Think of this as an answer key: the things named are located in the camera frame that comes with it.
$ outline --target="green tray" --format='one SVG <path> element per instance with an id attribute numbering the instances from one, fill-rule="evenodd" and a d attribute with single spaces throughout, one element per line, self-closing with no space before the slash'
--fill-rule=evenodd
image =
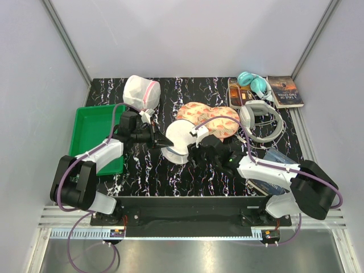
<path id="1" fill-rule="evenodd" d="M 69 155 L 76 156 L 91 150 L 107 138 L 111 129 L 111 118 L 115 105 L 81 107 L 77 109 L 75 126 Z M 115 123 L 118 124 L 120 115 L 125 106 L 119 106 L 115 114 Z M 97 175 L 113 175 L 122 173 L 123 157 L 116 158 L 102 168 Z"/>

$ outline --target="cable connector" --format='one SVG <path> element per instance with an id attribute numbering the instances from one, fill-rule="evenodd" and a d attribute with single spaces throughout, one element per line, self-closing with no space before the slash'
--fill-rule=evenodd
<path id="1" fill-rule="evenodd" d="M 154 114 L 153 109 L 142 110 L 142 111 L 139 112 L 139 115 L 142 116 L 142 122 L 143 123 L 148 123 L 148 124 L 151 124 L 150 119 L 151 119 L 153 114 Z"/>
<path id="2" fill-rule="evenodd" d="M 191 136 L 197 137 L 196 147 L 198 148 L 198 144 L 209 135 L 209 129 L 206 126 L 201 126 L 196 130 L 196 127 L 192 128 L 191 132 L 189 132 Z"/>

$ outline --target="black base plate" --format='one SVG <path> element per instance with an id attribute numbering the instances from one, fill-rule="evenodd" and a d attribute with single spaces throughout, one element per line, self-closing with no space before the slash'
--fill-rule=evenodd
<path id="1" fill-rule="evenodd" d="M 264 197 L 117 197 L 128 218 L 127 237 L 251 236 L 242 212 L 256 210 Z M 110 225 L 92 219 L 92 226 Z M 276 226 L 276 220 L 268 225 Z M 280 226 L 291 226 L 282 217 Z"/>

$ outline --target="book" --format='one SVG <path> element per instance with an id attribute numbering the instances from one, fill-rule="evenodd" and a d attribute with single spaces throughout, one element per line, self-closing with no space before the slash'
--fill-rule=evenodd
<path id="1" fill-rule="evenodd" d="M 293 79 L 289 76 L 284 77 L 267 77 L 267 81 L 272 87 L 275 107 L 291 108 L 302 107 L 303 101 L 298 93 Z"/>
<path id="2" fill-rule="evenodd" d="M 229 88 L 229 106 L 233 109 L 239 109 L 247 101 L 254 99 L 250 85 L 240 86 L 236 78 L 229 78 L 227 87 Z"/>
<path id="3" fill-rule="evenodd" d="M 292 159 L 282 154 L 277 149 L 271 147 L 265 154 L 264 160 L 269 160 L 272 162 L 284 163 L 284 164 L 296 164 Z M 280 186 L 273 185 L 266 181 L 261 181 L 257 179 L 248 179 L 248 185 L 251 185 L 254 189 L 256 189 L 260 194 L 267 195 L 282 195 L 286 191 L 284 188 Z"/>

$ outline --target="black marble surface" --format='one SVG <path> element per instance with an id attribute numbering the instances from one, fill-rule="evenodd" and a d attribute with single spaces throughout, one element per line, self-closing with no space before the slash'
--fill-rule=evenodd
<path id="1" fill-rule="evenodd" d="M 93 80 L 86 106 L 108 105 L 122 102 L 126 78 L 99 78 Z M 178 109 L 187 102 L 196 101 L 209 106 L 226 106 L 227 77 L 215 78 L 153 78 L 160 82 L 160 105 L 154 114 L 154 120 L 161 132 L 176 120 Z M 303 161 L 296 131 L 288 109 L 279 110 L 287 123 L 287 130 L 274 147 L 289 158 L 300 163 Z M 258 117 L 256 122 L 267 121 L 272 117 Z M 271 126 L 256 127 L 255 133 L 268 135 Z M 236 137 L 224 140 L 231 150 L 246 151 Z M 253 149 L 259 158 L 264 150 Z M 211 165 L 194 169 L 191 163 L 175 165 L 165 159 L 160 150 L 148 150 L 145 144 L 133 147 L 125 156 L 122 174 L 99 177 L 98 190 L 112 196 L 246 196 L 255 195 L 245 187 L 245 180 L 236 177 L 228 179 L 216 172 Z"/>

